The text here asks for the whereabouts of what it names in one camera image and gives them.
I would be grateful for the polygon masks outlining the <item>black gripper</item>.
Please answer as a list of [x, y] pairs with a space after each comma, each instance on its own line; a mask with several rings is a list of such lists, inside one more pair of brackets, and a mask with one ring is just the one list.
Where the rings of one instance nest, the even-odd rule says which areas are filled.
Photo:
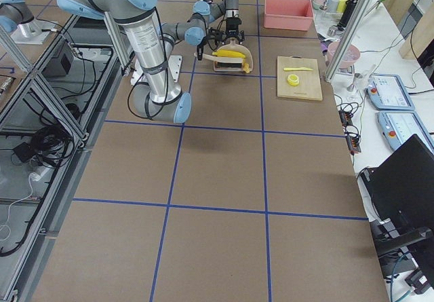
[[239, 26], [242, 21], [239, 17], [228, 17], [226, 19], [226, 28], [225, 32], [222, 35], [222, 42], [226, 43], [229, 38], [236, 38], [239, 42], [245, 41], [244, 31], [239, 31]]
[[207, 30], [206, 36], [202, 39], [201, 43], [197, 46], [197, 59], [203, 59], [203, 49], [206, 45], [209, 46], [211, 51], [216, 51], [218, 46], [222, 43], [222, 35], [224, 31], [215, 29], [213, 27]]

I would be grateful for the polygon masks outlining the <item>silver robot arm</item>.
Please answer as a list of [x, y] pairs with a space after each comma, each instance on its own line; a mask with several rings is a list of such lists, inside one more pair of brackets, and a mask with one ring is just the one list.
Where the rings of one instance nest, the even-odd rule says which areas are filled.
[[210, 9], [204, 43], [213, 41], [217, 46], [231, 41], [236, 44], [244, 42], [245, 34], [240, 29], [239, 0], [199, 0], [199, 3], [206, 3]]
[[225, 3], [197, 0], [186, 22], [161, 23], [157, 0], [57, 0], [58, 6], [76, 16], [101, 20], [107, 13], [122, 26], [138, 59], [145, 83], [134, 90], [139, 117], [184, 123], [191, 113], [191, 95], [174, 81], [169, 57], [176, 41], [198, 46], [210, 23], [224, 16]]

